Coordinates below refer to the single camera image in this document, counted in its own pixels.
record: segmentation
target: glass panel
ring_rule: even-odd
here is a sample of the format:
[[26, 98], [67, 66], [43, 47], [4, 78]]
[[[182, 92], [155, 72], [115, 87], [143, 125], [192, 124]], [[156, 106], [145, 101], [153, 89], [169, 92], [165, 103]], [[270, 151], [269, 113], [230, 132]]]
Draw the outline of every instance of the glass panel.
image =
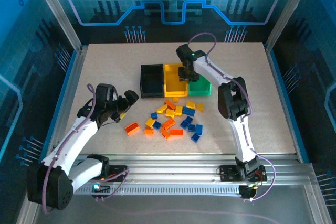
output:
[[44, 0], [0, 6], [0, 216], [15, 223], [73, 49]]
[[220, 42], [265, 42], [286, 1], [60, 0], [83, 44], [180, 42], [201, 31]]
[[[336, 172], [336, 0], [301, 0], [274, 46], [308, 157]], [[329, 179], [323, 191], [334, 197]], [[336, 216], [335, 206], [330, 206]]]

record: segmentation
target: yellow bin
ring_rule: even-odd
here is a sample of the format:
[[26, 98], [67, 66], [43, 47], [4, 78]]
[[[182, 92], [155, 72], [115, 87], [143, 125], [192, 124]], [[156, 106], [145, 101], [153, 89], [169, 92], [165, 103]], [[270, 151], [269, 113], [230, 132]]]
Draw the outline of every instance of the yellow bin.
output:
[[164, 97], [187, 97], [188, 82], [179, 81], [179, 67], [181, 63], [163, 65]]

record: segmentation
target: robotic arm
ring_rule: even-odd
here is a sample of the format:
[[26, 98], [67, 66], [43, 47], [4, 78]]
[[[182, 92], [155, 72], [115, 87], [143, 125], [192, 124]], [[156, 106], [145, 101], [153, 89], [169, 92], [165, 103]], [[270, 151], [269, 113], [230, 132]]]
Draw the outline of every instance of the robotic arm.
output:
[[54, 158], [56, 158], [56, 161], [54, 161], [50, 170], [46, 190], [46, 205], [49, 207], [63, 210], [69, 204], [73, 192], [80, 186], [93, 178], [106, 179], [109, 177], [109, 159], [101, 155], [91, 154], [78, 166], [72, 169], [71, 167], [85, 144], [102, 124], [108, 118], [118, 123], [126, 111], [139, 98], [131, 90], [126, 91], [124, 95], [124, 98], [118, 96], [117, 90], [113, 85], [99, 84], [97, 86], [96, 106], [90, 119], [77, 129], [89, 115], [92, 109], [89, 104], [93, 99], [89, 100], [78, 111], [71, 130], [58, 146], [40, 164], [31, 164], [29, 166], [27, 173], [27, 195], [29, 201], [42, 203], [43, 183]]
[[187, 44], [181, 45], [176, 53], [183, 67], [178, 70], [180, 81], [197, 81], [201, 74], [218, 89], [218, 109], [226, 118], [232, 129], [236, 147], [237, 171], [241, 179], [253, 174], [259, 168], [259, 160], [255, 155], [248, 128], [248, 102], [245, 94], [246, 86], [242, 77], [234, 78], [223, 72], [206, 57], [206, 53], [193, 52]]

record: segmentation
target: plastic container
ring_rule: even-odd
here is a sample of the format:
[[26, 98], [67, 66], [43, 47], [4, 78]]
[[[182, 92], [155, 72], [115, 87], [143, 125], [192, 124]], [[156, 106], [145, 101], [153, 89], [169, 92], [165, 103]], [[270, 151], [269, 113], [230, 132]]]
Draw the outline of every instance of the plastic container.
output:
[[198, 81], [189, 82], [188, 95], [190, 97], [207, 96], [211, 95], [211, 92], [212, 92], [211, 83], [201, 75]]
[[164, 97], [187, 97], [188, 82], [179, 81], [181, 63], [163, 65]]
[[163, 64], [141, 65], [141, 98], [164, 97]]

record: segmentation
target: cable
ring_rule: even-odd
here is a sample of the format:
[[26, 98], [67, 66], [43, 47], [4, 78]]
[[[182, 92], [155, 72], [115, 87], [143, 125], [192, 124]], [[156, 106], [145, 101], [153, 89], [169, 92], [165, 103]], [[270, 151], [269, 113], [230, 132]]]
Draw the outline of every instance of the cable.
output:
[[[237, 82], [237, 81], [234, 80], [233, 78], [227, 77], [224, 73], [222, 73], [222, 71], [220, 71], [220, 70], [217, 69], [215, 66], [213, 66], [210, 62], [208, 62], [208, 56], [209, 56], [210, 52], [215, 48], [215, 46], [216, 46], [216, 44], [217, 44], [217, 38], [216, 38], [216, 36], [215, 36], [214, 34], [209, 33], [209, 32], [203, 32], [203, 33], [196, 34], [195, 36], [193, 36], [193, 37], [189, 40], [188, 45], [189, 45], [190, 42], [192, 42], [192, 40], [193, 40], [194, 38], [196, 38], [196, 37], [198, 37], [198, 36], [201, 36], [201, 35], [210, 35], [210, 36], [212, 36], [212, 37], [214, 38], [214, 45], [213, 45], [212, 48], [208, 51], [208, 53], [205, 55], [205, 62], [208, 64], [208, 66], [210, 66], [213, 70], [215, 70], [218, 74], [220, 74], [224, 79], [227, 79], [227, 80], [229, 80], [229, 81], [232, 81], [235, 85], [237, 85], [237, 86], [239, 87], [240, 91], [243, 93], [243, 95], [244, 95], [245, 98], [246, 98], [247, 104], [248, 104], [248, 106], [249, 106], [249, 108], [250, 108], [250, 112], [247, 113], [246, 115], [244, 115], [244, 116], [241, 118], [241, 120], [242, 120], [242, 122], [243, 122], [243, 121], [244, 121], [244, 118], [246, 118], [246, 117], [248, 117], [248, 116], [250, 116], [250, 115], [252, 115], [252, 114], [254, 113], [254, 111], [253, 111], [253, 107], [252, 107], [252, 103], [251, 103], [251, 101], [250, 101], [250, 99], [249, 99], [249, 97], [248, 97], [248, 95], [247, 95], [247, 92], [246, 92], [245, 89], [242, 87], [242, 85], [240, 85], [239, 82]], [[247, 139], [247, 134], [246, 134], [246, 130], [245, 130], [245, 125], [244, 125], [244, 124], [243, 124], [243, 131], [244, 131], [244, 137], [245, 137], [246, 144], [247, 144], [247, 146], [250, 146], [250, 144], [249, 144], [249, 142], [248, 142], [248, 139]], [[250, 148], [250, 150], [251, 150], [252, 152], [254, 152], [254, 153], [256, 154], [256, 156], [258, 156], [259, 158], [261, 158], [261, 159], [265, 160], [267, 163], [269, 163], [269, 164], [271, 165], [271, 167], [273, 168], [273, 171], [274, 171], [274, 178], [273, 178], [273, 181], [271, 182], [271, 184], [270, 184], [269, 188], [267, 189], [267, 191], [266, 191], [265, 193], [263, 193], [261, 196], [257, 197], [257, 198], [252, 198], [252, 199], [250, 199], [250, 201], [252, 202], [252, 201], [254, 201], [254, 200], [263, 198], [263, 196], [265, 196], [265, 195], [271, 190], [271, 188], [273, 187], [274, 182], [275, 182], [275, 180], [276, 180], [277, 173], [276, 173], [276, 170], [275, 170], [275, 167], [274, 167], [273, 163], [272, 163], [270, 160], [268, 160], [267, 158], [261, 156], [261, 155], [258, 154], [256, 151], [254, 151], [252, 148]]]
[[46, 194], [47, 194], [47, 184], [48, 184], [48, 179], [49, 179], [49, 175], [51, 172], [51, 169], [54, 166], [54, 163], [56, 162], [56, 160], [58, 159], [58, 155], [60, 154], [60, 152], [62, 151], [63, 147], [66, 145], [66, 143], [69, 141], [69, 139], [76, 133], [78, 132], [84, 124], [86, 124], [86, 122], [90, 119], [94, 108], [96, 106], [96, 92], [94, 91], [94, 87], [91, 84], [87, 85], [88, 90], [93, 94], [93, 102], [92, 102], [92, 107], [90, 110], [90, 113], [88, 114], [88, 116], [73, 130], [71, 131], [71, 133], [64, 139], [64, 141], [61, 143], [60, 147], [58, 148], [56, 154], [54, 155], [53, 159], [51, 160], [51, 163], [48, 167], [46, 176], [44, 178], [43, 181], [43, 187], [42, 187], [42, 209], [43, 212], [48, 215], [51, 211], [47, 210], [47, 202], [46, 202]]

